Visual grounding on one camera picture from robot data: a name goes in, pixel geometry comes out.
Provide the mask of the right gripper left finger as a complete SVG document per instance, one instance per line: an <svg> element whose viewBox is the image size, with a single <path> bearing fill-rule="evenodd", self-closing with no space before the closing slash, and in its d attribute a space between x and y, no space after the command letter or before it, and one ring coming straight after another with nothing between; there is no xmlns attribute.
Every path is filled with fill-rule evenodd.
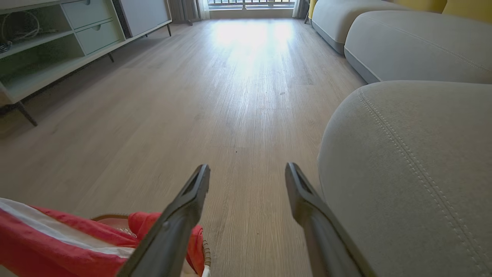
<svg viewBox="0 0 492 277"><path fill-rule="evenodd" d="M199 165L116 277L180 277L192 229L200 221L210 168Z"/></svg>

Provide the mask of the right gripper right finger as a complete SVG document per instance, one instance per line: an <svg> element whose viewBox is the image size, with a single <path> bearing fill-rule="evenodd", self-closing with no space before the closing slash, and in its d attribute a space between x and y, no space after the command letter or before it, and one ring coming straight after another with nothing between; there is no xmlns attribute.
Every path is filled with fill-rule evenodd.
<svg viewBox="0 0 492 277"><path fill-rule="evenodd" d="M285 166L285 186L292 216L304 231L313 277L376 277L296 163Z"/></svg>

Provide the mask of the orange-red shirt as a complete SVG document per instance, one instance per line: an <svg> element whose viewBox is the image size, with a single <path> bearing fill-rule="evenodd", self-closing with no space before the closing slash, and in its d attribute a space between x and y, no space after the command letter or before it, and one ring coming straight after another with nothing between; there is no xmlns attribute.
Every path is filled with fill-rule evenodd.
<svg viewBox="0 0 492 277"><path fill-rule="evenodd" d="M140 242L149 232L153 224L161 216L161 213L135 212L128 216L130 230ZM203 228L197 224L191 230L187 245L186 262L184 263L180 277L202 277L204 272Z"/></svg>

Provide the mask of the red fleece garment cream trim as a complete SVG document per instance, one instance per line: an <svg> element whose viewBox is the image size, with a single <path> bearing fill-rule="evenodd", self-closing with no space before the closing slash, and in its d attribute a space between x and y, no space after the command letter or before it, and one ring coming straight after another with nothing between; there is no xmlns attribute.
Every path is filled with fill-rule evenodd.
<svg viewBox="0 0 492 277"><path fill-rule="evenodd" d="M101 222L0 198L0 265L19 277L116 277L137 245Z"/></svg>

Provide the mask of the woven laundry basket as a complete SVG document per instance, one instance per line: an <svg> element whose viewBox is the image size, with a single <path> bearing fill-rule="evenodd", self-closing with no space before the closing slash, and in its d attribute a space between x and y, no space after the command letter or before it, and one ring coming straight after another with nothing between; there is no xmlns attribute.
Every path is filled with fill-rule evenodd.
<svg viewBox="0 0 492 277"><path fill-rule="evenodd" d="M129 215L130 214L104 214L104 215L96 216L92 218L92 220L111 226L112 228L130 234L133 237L137 238L136 235L129 228L129 224L128 224ZM210 269L211 253L208 243L205 239L203 242L203 251L204 251L204 272L202 274L202 277L211 277L211 269Z"/></svg>

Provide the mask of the pale green cabinet drawer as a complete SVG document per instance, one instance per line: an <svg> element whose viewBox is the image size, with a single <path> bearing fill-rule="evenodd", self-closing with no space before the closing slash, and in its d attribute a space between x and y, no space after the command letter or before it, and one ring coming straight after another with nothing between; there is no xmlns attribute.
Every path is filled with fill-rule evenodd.
<svg viewBox="0 0 492 277"><path fill-rule="evenodd" d="M100 51L122 40L120 28L114 20L81 27L75 30L75 35L85 55Z"/></svg>
<svg viewBox="0 0 492 277"><path fill-rule="evenodd" d="M61 7L74 30L112 18L106 0L79 0L63 3Z"/></svg>

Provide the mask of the white and green TV cabinet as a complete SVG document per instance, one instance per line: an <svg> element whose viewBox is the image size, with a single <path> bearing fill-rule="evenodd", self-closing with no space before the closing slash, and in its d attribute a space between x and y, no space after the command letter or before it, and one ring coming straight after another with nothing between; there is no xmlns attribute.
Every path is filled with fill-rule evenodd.
<svg viewBox="0 0 492 277"><path fill-rule="evenodd" d="M166 0L106 0L122 40L85 55L61 5L79 0L0 0L0 107L22 100L139 37L172 23Z"/></svg>

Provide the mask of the grey curtain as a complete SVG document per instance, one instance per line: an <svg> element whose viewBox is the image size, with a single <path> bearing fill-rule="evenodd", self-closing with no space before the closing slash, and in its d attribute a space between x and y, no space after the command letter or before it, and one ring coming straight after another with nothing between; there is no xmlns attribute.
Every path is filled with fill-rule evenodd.
<svg viewBox="0 0 492 277"><path fill-rule="evenodd" d="M296 19L304 19L308 15L311 0L293 0L294 8L292 17Z"/></svg>
<svg viewBox="0 0 492 277"><path fill-rule="evenodd" d="M193 23L210 19L208 0L166 0L173 23Z"/></svg>

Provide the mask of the window railing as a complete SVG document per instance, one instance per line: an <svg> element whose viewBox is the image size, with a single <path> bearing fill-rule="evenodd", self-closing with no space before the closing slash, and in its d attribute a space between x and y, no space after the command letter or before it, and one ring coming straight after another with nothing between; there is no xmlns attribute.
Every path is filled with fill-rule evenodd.
<svg viewBox="0 0 492 277"><path fill-rule="evenodd" d="M293 9L296 0L206 0L209 9Z"/></svg>

